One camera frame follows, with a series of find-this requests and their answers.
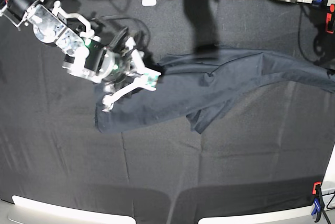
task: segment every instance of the table surface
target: table surface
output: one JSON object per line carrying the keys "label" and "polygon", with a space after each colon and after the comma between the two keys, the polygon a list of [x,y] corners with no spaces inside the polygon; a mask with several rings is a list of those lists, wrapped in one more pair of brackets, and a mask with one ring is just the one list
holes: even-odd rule
{"label": "table surface", "polygon": [[[325,12],[269,0],[61,0],[91,19],[122,15],[150,32],[154,62],[166,54],[269,49],[331,66]],[[311,204],[334,146],[335,97],[284,82],[246,94],[202,134],[179,118],[103,135],[94,128],[92,83],[61,68],[63,54],[0,19],[0,198],[13,195],[137,223],[197,223],[204,217]],[[113,34],[100,33],[105,41]]]}

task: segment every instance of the garment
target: garment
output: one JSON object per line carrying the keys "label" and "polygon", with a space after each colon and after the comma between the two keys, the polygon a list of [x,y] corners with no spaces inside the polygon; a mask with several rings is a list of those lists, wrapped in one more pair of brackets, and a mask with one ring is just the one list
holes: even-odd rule
{"label": "garment", "polygon": [[295,81],[335,91],[329,70],[273,51],[218,49],[184,56],[170,55],[160,66],[164,74],[155,92],[140,91],[131,99],[102,111],[103,84],[96,86],[96,127],[121,132],[186,116],[191,129],[202,133],[223,117],[244,93],[257,87]]}

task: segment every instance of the green light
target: green light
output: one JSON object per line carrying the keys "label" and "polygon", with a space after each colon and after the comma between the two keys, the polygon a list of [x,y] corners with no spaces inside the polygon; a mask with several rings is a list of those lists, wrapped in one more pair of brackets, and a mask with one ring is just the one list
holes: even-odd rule
{"label": "green light", "polygon": [[86,46],[90,46],[91,42],[92,42],[91,39],[89,39],[89,38],[86,38],[86,39],[85,39],[85,45],[86,45]]}

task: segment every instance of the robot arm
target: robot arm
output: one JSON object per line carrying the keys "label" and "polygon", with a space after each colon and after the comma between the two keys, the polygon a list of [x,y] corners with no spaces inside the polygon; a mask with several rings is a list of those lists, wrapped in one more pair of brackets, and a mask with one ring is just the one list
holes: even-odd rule
{"label": "robot arm", "polygon": [[[110,111],[114,102],[136,88],[155,91],[160,72],[145,67],[141,53],[136,49],[133,37],[124,29],[113,43],[101,44],[101,38],[91,28],[91,23],[77,13],[68,14],[61,2],[53,4],[49,11],[46,0],[0,0],[0,17],[7,17],[14,26],[33,25],[34,34],[41,42],[53,43],[65,54],[63,68],[71,75],[94,83],[105,81],[102,103],[104,111]],[[85,30],[75,33],[60,19],[77,19]],[[133,82],[124,86],[125,79]]]}

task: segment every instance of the black cloth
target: black cloth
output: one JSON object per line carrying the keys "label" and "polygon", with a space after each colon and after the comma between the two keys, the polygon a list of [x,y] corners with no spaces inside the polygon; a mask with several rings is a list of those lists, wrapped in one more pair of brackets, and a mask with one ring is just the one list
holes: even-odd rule
{"label": "black cloth", "polygon": [[282,81],[295,81],[335,91],[330,70],[272,51],[220,49],[201,54],[170,56],[160,63],[164,75],[157,90],[142,90],[131,99],[103,111],[104,84],[97,85],[96,126],[118,133],[166,120],[187,117],[202,133],[223,117],[244,93]]}
{"label": "black cloth", "polygon": [[[61,1],[67,12],[89,19],[115,14],[140,19],[151,34],[147,49],[154,62],[216,41],[302,59],[300,42],[315,61],[322,58],[314,51],[316,37],[326,56],[335,47],[334,36],[324,33],[324,12],[315,10],[311,19],[304,5]],[[257,88],[201,135],[189,130],[185,117],[101,134],[94,126],[94,85],[61,68],[63,53],[38,41],[31,26],[17,31],[1,18],[0,30],[6,33],[0,40],[2,200],[18,195],[128,215],[139,224],[189,224],[312,204],[313,183],[322,181],[335,142],[335,97],[329,92],[287,81]],[[107,43],[111,38],[108,31],[99,35]]]}

